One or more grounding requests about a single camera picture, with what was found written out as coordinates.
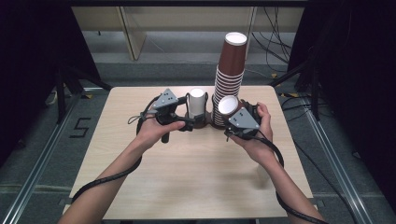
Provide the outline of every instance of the controller cable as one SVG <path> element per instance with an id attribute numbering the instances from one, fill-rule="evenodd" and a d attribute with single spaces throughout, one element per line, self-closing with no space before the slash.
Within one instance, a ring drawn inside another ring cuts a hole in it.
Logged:
<path id="1" fill-rule="evenodd" d="M 131 123 L 133 123 L 135 120 L 139 119 L 139 121 L 137 122 L 136 134 L 139 133 L 140 128 L 142 127 L 143 121 L 145 121 L 146 119 L 154 119 L 154 118 L 155 118 L 155 117 L 146 118 L 146 114 L 147 114 L 148 111 L 149 111 L 149 107 L 150 107 L 156 100 L 158 100 L 158 98 L 160 98 L 160 96 L 156 96 L 154 99 L 152 99 L 151 102 L 148 103 L 148 106 L 146 106 L 145 110 L 144 110 L 143 112 L 141 112 L 139 116 L 133 116 L 133 117 L 129 118 L 128 124 L 131 124 Z M 72 203 L 73 203 L 82 193 L 84 193 L 84 192 L 87 191 L 88 189 L 91 189 L 91 188 L 93 188 L 93 187 L 95 187 L 95 186 L 98 186 L 98 185 L 104 184 L 104 183 L 106 183 L 106 182 L 110 182 L 110 181 L 119 179 L 119 178 L 121 178 L 121 177 L 123 177 L 123 176 L 126 176 L 126 175 L 130 174 L 131 172 L 133 172 L 133 171 L 140 165 L 140 162 L 141 162 L 141 161 L 142 161 L 142 157 L 140 157 L 140 158 L 134 163 L 134 165 L 133 165 L 131 168 L 129 168 L 129 169 L 123 171 L 123 172 L 120 172 L 120 173 L 115 174 L 115 175 L 103 177 L 103 178 L 100 178 L 100 179 L 96 179 L 96 180 L 93 180 L 92 182 L 90 182 L 90 183 L 84 185 L 84 186 L 81 187 L 81 188 L 77 191 L 77 193 L 73 196 L 73 198 L 72 198 Z"/>
<path id="2" fill-rule="evenodd" d="M 242 134 L 242 136 L 239 136 L 240 134 L 238 134 L 238 133 L 235 133 L 234 135 L 238 136 L 238 137 L 246 137 L 248 139 L 255 139 L 255 140 L 258 140 L 258 141 L 262 142 L 263 144 L 267 145 L 269 148 L 271 148 L 275 152 L 277 159 L 279 160 L 279 163 L 282 165 L 282 167 L 285 167 L 285 162 L 283 160 L 282 153 L 277 148 L 277 146 L 274 143 L 272 143 L 270 140 L 268 140 L 268 138 L 265 137 L 265 135 L 262 131 L 259 130 L 259 133 L 262 135 L 262 138 L 257 137 L 257 136 L 246 135 L 246 134 Z M 276 198 L 277 198 L 277 201 L 279 202 L 280 206 L 283 209 L 285 209 L 286 212 L 288 212 L 302 220 L 311 222 L 311 223 L 327 224 L 327 222 L 325 222 L 323 220 L 317 219 L 315 217 L 310 217 L 308 215 L 302 214 L 302 213 L 292 209 L 285 202 L 283 202 L 282 198 L 280 198 L 280 196 L 277 192 L 276 192 Z"/>

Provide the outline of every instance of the white cylinder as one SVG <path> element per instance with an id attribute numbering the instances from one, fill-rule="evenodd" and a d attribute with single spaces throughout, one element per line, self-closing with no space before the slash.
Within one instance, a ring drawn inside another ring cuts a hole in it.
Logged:
<path id="1" fill-rule="evenodd" d="M 241 33 L 232 32 L 225 36 L 225 41 L 234 46 L 242 46 L 247 43 L 248 38 Z"/>
<path id="2" fill-rule="evenodd" d="M 236 108 L 238 108 L 238 106 L 238 98 L 233 95 L 227 95 L 220 100 L 218 108 L 220 114 L 229 115 L 232 114 L 236 110 Z"/>
<path id="3" fill-rule="evenodd" d="M 189 117 L 193 119 L 197 115 L 205 113 L 206 97 L 205 92 L 199 88 L 190 91 L 189 97 Z"/>

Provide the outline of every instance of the forearm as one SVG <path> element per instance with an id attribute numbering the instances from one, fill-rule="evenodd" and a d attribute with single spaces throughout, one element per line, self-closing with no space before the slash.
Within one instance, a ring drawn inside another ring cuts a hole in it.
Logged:
<path id="1" fill-rule="evenodd" d="M 97 178 L 127 170 L 145 150 L 139 143 L 133 141 Z M 126 176 L 85 191 L 67 209 L 59 223 L 98 223 L 113 202 L 125 178 Z"/>
<path id="2" fill-rule="evenodd" d="M 285 204 L 302 214 L 324 220 L 318 210 L 295 185 L 293 180 L 278 161 L 273 160 L 262 164 L 262 166 L 271 177 L 276 188 L 276 192 Z M 288 214 L 288 216 L 291 223 L 305 223 L 302 219 L 291 214 Z"/>

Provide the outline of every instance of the floor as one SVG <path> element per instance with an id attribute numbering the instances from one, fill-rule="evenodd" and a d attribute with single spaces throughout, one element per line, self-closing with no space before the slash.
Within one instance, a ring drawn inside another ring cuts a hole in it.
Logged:
<path id="1" fill-rule="evenodd" d="M 270 37 L 271 34 L 263 33 L 262 35 Z M 219 60 L 225 33 L 148 33 L 143 51 L 137 61 L 130 60 L 124 36 L 120 32 L 101 32 L 101 34 L 84 32 L 84 36 L 92 57 L 97 63 L 98 70 L 103 75 L 102 79 L 114 86 L 158 84 L 144 79 L 150 76 L 155 79 L 160 75 L 149 73 L 148 67 L 153 64 L 157 64 L 155 69 L 166 74 L 162 77 L 162 85 L 163 83 L 183 85 L 182 80 L 178 79 L 183 76 L 183 73 L 185 76 L 189 75 L 185 74 L 187 71 L 191 71 L 191 75 L 198 69 L 204 71 L 203 73 L 213 72 L 213 67 Z M 256 34 L 256 36 L 262 43 L 268 43 L 260 34 Z M 285 44 L 292 45 L 294 34 L 281 34 L 281 37 Z M 285 57 L 278 45 L 271 44 L 270 49 Z M 173 66 L 173 68 L 165 70 L 164 68 L 167 66 Z M 137 69 L 146 69 L 144 71 L 148 71 L 148 77 L 142 78 L 139 75 L 133 77 L 130 71 L 136 69 L 136 67 Z M 244 77 L 243 85 L 261 85 L 269 83 L 272 78 L 284 74 L 287 64 L 281 62 L 275 56 L 267 54 L 252 39 L 248 49 L 246 68 L 246 78 Z M 209 74 L 207 81 L 209 84 L 213 81 L 210 76 Z M 293 89 L 295 80 L 295 78 L 292 78 L 276 87 L 276 92 L 279 93 L 281 104 L 287 101 L 284 105 L 284 115 L 288 121 L 290 132 L 296 143 L 302 149 L 305 149 L 304 152 L 299 150 L 299 155 L 320 213 L 331 223 L 354 223 L 351 213 L 341 200 L 342 198 L 348 199 L 348 193 L 343 191 L 344 185 L 335 172 L 337 169 L 334 169 L 333 164 L 329 162 L 332 155 L 329 156 L 326 153 L 326 144 L 318 140 L 320 134 L 316 131 L 318 127 L 322 128 L 324 130 L 322 134 L 329 138 L 330 150 L 339 159 L 343 169 L 348 174 L 348 179 L 356 190 L 358 199 L 363 201 L 363 208 L 366 209 L 364 212 L 368 214 L 369 218 L 358 222 L 396 223 L 396 216 L 364 164 L 357 158 L 356 154 L 353 154 L 353 146 L 348 142 L 331 109 L 325 105 L 325 98 L 320 99 L 320 103 L 323 103 L 319 110 L 321 121 L 313 122 L 309 118 L 310 112 L 306 107 L 301 106 L 306 103 L 304 98 L 289 98 L 285 94 L 280 95 L 280 93 L 295 93 Z M 83 82 L 83 85 L 94 87 L 86 82 Z M 49 153 L 49 158 L 44 162 L 43 169 L 32 186 L 32 192 L 28 194 L 29 200 L 20 204 L 21 212 L 15 217 L 18 223 L 54 223 L 62 214 L 65 199 L 69 196 L 78 167 L 83 160 L 84 150 L 90 143 L 92 130 L 94 130 L 100 117 L 100 108 L 103 108 L 106 102 L 107 93 L 94 91 L 92 95 L 77 100 L 73 97 L 67 99 L 68 104 L 73 106 L 73 113 L 70 114 L 69 121 L 64 125 L 61 136 L 53 143 L 56 149 Z M 6 218 L 7 210 L 18 199 L 17 196 L 21 193 L 23 185 L 26 184 L 31 171 L 36 168 L 36 162 L 41 158 L 41 152 L 46 150 L 52 131 L 56 129 L 54 123 L 57 119 L 57 109 L 56 105 L 51 103 L 53 99 L 54 94 L 49 96 L 48 108 L 43 110 L 32 126 L 32 130 L 24 139 L 29 144 L 25 148 L 14 150 L 7 163 L 0 169 L 0 217 L 2 219 Z M 84 122 L 84 125 L 90 127 L 90 131 L 84 138 L 75 138 L 71 141 L 70 136 L 72 134 L 81 134 L 75 130 L 77 122 Z M 304 153 L 308 154 L 315 164 Z M 334 185 L 334 188 L 341 192 L 342 197 L 334 192 L 334 189 L 323 178 L 316 166 Z M 260 223 L 288 223 L 285 218 L 263 218 L 257 221 Z M 107 220 L 106 223 L 119 222 Z M 160 220 L 136 221 L 136 223 L 185 222 L 182 220 L 166 222 Z M 247 220 L 201 220 L 199 223 L 236 224 L 247 223 Z"/>

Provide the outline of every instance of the handheld controller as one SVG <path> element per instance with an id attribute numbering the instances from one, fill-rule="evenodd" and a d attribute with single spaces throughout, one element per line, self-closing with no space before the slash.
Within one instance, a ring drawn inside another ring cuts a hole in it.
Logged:
<path id="1" fill-rule="evenodd" d="M 177 98 L 169 89 L 166 89 L 160 96 L 155 97 L 148 107 L 146 107 L 145 111 L 141 113 L 140 119 L 137 123 L 136 132 L 139 133 L 140 127 L 145 121 L 146 114 L 150 113 L 155 116 L 155 119 L 161 124 L 166 125 L 170 124 L 175 121 L 184 121 L 186 125 L 179 129 L 181 132 L 191 132 L 194 128 L 195 119 L 189 119 L 178 116 L 175 112 L 179 105 L 184 105 L 187 103 L 187 97 L 179 97 Z M 166 133 L 162 138 L 161 141 L 163 143 L 169 142 L 169 133 Z"/>
<path id="2" fill-rule="evenodd" d="M 234 113 L 230 118 L 224 119 L 225 132 L 227 137 L 236 135 L 248 140 L 256 136 L 260 129 L 262 118 L 257 112 L 257 106 L 241 100 L 244 107 Z"/>

